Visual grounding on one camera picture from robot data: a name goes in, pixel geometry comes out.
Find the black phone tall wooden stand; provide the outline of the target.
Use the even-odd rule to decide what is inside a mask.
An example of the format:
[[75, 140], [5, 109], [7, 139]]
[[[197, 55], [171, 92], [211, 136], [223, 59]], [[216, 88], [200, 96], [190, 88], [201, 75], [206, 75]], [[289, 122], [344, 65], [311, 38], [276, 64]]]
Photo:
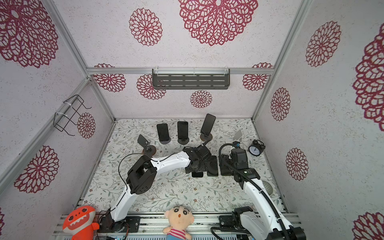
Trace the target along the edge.
[[211, 134], [215, 121], [216, 121], [215, 116], [211, 114], [207, 114], [201, 128], [201, 134], [205, 136], [209, 136]]

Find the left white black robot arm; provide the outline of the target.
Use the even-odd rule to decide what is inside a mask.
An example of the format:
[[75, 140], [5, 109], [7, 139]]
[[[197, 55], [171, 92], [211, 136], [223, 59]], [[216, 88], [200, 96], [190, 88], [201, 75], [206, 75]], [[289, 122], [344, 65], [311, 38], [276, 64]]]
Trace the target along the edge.
[[142, 155], [129, 169], [125, 188], [116, 203], [107, 213], [113, 223], [124, 220], [137, 197], [146, 193], [153, 185], [156, 177], [176, 169], [188, 169], [189, 172], [202, 172], [201, 169], [210, 157], [210, 150], [205, 144], [198, 147], [185, 147], [181, 152], [162, 158], [150, 158]]

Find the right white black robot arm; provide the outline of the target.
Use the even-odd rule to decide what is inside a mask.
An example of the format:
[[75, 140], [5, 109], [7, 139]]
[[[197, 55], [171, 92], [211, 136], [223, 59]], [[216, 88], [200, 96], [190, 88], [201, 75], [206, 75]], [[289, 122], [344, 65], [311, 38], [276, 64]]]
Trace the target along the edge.
[[223, 161], [233, 172], [234, 180], [251, 199], [256, 212], [239, 214], [241, 226], [248, 230], [256, 240], [305, 240], [306, 234], [281, 213], [272, 201], [261, 177], [248, 165], [247, 152], [234, 148], [230, 153], [230, 162]]

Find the wooden round stand right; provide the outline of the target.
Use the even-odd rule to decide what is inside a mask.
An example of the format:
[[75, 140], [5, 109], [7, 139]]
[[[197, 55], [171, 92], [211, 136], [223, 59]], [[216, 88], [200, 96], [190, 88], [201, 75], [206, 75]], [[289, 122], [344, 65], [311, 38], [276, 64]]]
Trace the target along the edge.
[[209, 135], [205, 135], [205, 134], [200, 134], [200, 139], [203, 141], [203, 142], [209, 142], [213, 139], [213, 135], [212, 134], [209, 134]]

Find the wooden round stand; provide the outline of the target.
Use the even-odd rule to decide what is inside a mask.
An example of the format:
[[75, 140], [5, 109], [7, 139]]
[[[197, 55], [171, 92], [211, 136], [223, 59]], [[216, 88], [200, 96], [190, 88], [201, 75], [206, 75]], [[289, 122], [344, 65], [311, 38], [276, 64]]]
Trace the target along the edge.
[[143, 135], [139, 135], [138, 144], [143, 147], [142, 154], [152, 157], [155, 155], [157, 149], [155, 146], [150, 144], [150, 141], [147, 140]]
[[200, 134], [200, 139], [203, 141], [203, 142], [209, 142], [213, 139], [213, 135], [212, 134], [209, 134], [209, 135], [205, 135], [205, 134]]

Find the grey round stand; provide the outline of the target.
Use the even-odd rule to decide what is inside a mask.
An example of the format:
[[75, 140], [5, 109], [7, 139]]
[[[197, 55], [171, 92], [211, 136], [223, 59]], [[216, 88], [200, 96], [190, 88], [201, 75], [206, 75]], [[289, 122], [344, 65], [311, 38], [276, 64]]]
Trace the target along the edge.
[[189, 141], [190, 141], [189, 138], [186, 138], [186, 139], [178, 139], [178, 143], [179, 143], [180, 145], [186, 145], [186, 144], [189, 143]]
[[160, 140], [160, 143], [163, 144], [163, 145], [166, 145], [168, 143], [170, 143], [171, 141], [171, 138], [167, 138], [167, 139], [164, 139], [164, 140]]

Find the white folding phone stand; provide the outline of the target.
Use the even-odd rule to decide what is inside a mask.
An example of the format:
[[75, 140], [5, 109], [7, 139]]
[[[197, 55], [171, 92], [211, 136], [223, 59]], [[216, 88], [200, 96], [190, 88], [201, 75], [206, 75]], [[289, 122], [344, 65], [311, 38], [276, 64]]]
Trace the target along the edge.
[[242, 137], [243, 137], [243, 131], [241, 129], [239, 129], [238, 131], [236, 131], [234, 133], [234, 135], [232, 136], [230, 142], [242, 142]]

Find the wooden round stand left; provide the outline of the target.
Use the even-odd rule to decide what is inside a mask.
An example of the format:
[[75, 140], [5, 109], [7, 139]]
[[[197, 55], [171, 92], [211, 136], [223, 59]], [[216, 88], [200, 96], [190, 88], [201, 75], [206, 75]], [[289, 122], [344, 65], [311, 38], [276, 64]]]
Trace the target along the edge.
[[143, 135], [139, 135], [138, 144], [143, 147], [142, 154], [152, 157], [155, 155], [157, 149], [155, 146], [150, 144], [150, 141], [147, 140]]

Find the black alarm clock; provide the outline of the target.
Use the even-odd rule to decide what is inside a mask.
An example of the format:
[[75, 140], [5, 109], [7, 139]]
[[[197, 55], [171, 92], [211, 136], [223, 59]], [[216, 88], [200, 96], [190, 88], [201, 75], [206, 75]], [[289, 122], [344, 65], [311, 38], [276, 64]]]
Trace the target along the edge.
[[256, 157], [260, 156], [265, 149], [266, 149], [266, 146], [264, 142], [262, 142], [261, 140], [253, 140], [252, 144], [248, 148], [251, 155]]

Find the striped grey cup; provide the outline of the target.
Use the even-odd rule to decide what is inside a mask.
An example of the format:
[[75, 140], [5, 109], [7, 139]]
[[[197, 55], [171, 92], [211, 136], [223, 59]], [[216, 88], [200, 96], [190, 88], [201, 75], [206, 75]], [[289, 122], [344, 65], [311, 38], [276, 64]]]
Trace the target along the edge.
[[262, 181], [262, 183], [263, 183], [263, 186], [264, 186], [266, 192], [268, 193], [268, 195], [272, 196], [274, 194], [274, 189], [273, 189], [272, 185], [267, 181]]

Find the boy doll plush toy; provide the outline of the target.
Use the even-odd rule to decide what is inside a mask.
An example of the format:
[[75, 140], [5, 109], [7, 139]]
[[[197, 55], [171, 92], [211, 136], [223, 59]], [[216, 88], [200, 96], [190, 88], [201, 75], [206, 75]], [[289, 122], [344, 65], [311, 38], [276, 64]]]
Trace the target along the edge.
[[187, 233], [189, 225], [194, 223], [193, 213], [184, 206], [174, 206], [165, 212], [169, 226], [163, 229], [166, 240], [191, 240], [192, 236]]

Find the red shark plush toy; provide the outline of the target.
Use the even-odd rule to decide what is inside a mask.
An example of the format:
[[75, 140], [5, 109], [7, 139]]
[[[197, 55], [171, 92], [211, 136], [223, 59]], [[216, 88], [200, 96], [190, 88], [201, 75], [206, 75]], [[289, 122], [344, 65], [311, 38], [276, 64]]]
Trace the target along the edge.
[[94, 222], [96, 210], [92, 206], [82, 206], [73, 210], [65, 219], [62, 229], [72, 235], [72, 240], [93, 240], [100, 225]]

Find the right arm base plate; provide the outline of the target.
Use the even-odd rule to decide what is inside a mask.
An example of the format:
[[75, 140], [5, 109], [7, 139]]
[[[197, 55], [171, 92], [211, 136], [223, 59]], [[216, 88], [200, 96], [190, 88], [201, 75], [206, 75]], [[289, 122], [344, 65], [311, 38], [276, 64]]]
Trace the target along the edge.
[[222, 230], [227, 229], [231, 231], [249, 232], [242, 226], [240, 218], [237, 216], [221, 215], [219, 216], [219, 225]]

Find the grey wall shelf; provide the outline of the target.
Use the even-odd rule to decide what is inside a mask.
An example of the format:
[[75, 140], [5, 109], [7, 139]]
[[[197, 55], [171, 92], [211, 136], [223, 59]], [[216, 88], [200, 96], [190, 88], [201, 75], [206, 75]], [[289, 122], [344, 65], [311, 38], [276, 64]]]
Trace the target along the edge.
[[152, 70], [152, 85], [156, 90], [227, 90], [230, 70], [219, 71], [161, 71]]

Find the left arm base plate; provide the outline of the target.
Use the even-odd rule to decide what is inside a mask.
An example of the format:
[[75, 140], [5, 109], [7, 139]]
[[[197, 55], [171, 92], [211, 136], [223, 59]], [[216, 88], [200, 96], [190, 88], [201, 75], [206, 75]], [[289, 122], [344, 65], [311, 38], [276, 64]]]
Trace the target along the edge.
[[137, 233], [140, 226], [140, 217], [126, 217], [124, 220], [115, 222], [110, 217], [102, 217], [99, 221], [98, 233]]

